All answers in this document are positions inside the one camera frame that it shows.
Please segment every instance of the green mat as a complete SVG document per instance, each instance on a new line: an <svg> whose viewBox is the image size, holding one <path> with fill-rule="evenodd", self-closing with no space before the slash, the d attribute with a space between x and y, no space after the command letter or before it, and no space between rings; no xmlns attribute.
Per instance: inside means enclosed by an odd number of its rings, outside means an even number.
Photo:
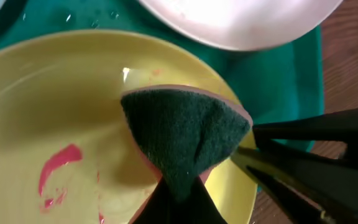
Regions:
<svg viewBox="0 0 358 224"><path fill-rule="evenodd" d="M319 27L274 49L228 52L171 30L135 0L28 0L24 13L0 36L0 49L40 35L73 29L129 30L160 37L187 49L228 82L255 124L307 118L323 112ZM304 151L312 145L284 142Z"/></svg>

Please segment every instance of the green sponge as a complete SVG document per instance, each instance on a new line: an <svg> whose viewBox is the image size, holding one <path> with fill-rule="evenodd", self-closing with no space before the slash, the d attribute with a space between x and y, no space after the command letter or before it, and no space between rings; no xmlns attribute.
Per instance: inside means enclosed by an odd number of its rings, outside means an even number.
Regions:
<svg viewBox="0 0 358 224"><path fill-rule="evenodd" d="M161 85L121 100L132 135L177 202L197 176L225 160L252 125L241 106L189 86Z"/></svg>

